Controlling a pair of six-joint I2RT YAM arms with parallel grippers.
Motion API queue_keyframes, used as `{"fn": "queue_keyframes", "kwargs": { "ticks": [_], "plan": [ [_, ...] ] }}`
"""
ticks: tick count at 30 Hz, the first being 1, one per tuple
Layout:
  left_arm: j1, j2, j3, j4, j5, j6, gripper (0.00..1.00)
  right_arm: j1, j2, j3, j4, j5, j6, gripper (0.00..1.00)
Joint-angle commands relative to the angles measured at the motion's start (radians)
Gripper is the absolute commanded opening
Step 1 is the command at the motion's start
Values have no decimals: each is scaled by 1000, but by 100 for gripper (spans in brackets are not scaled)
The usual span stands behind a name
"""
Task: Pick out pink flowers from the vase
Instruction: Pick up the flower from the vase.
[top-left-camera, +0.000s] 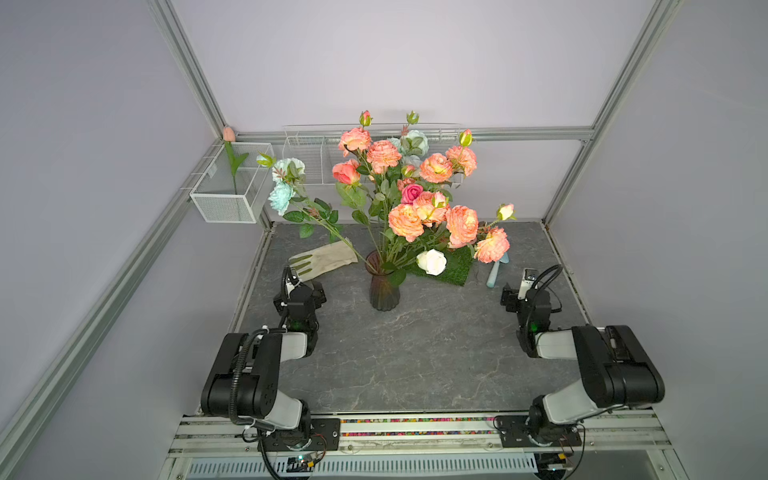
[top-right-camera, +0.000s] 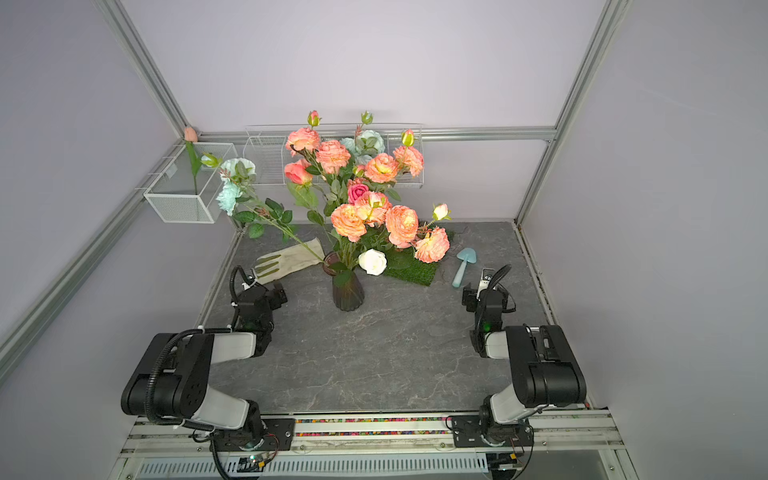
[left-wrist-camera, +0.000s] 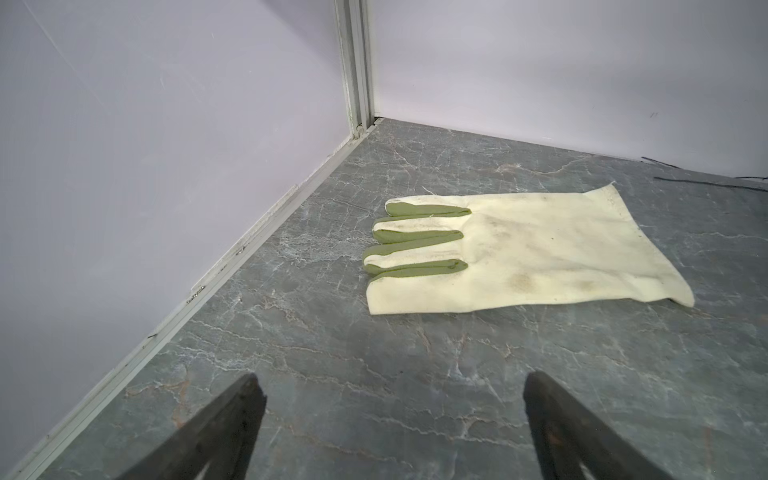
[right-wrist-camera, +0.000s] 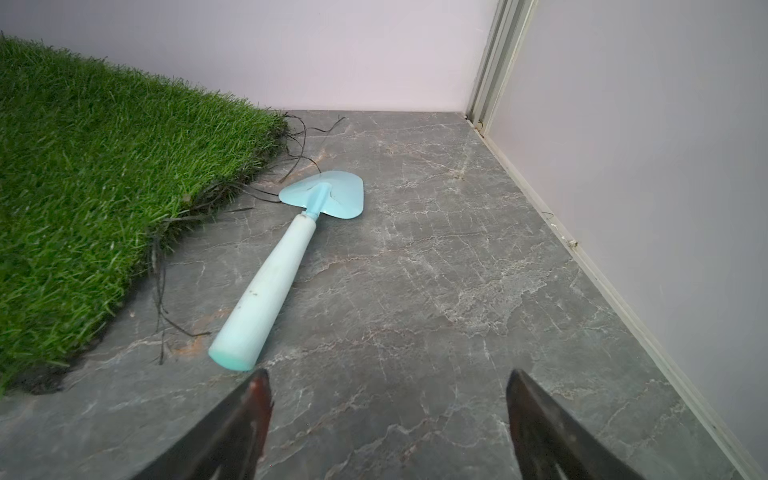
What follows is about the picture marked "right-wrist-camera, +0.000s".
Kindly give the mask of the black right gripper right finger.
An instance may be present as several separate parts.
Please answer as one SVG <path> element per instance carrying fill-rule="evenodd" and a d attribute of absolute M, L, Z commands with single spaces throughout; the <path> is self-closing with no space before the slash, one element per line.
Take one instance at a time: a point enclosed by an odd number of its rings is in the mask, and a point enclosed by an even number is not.
<path fill-rule="evenodd" d="M 506 386 L 509 431 L 524 479 L 639 479 L 522 369 Z"/>

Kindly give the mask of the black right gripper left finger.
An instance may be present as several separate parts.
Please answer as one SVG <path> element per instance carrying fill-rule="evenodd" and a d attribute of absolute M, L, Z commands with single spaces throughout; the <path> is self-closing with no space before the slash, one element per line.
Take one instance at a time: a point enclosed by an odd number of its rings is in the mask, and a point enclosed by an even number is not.
<path fill-rule="evenodd" d="M 136 479 L 252 479 L 273 412 L 268 371 L 257 369 Z"/>

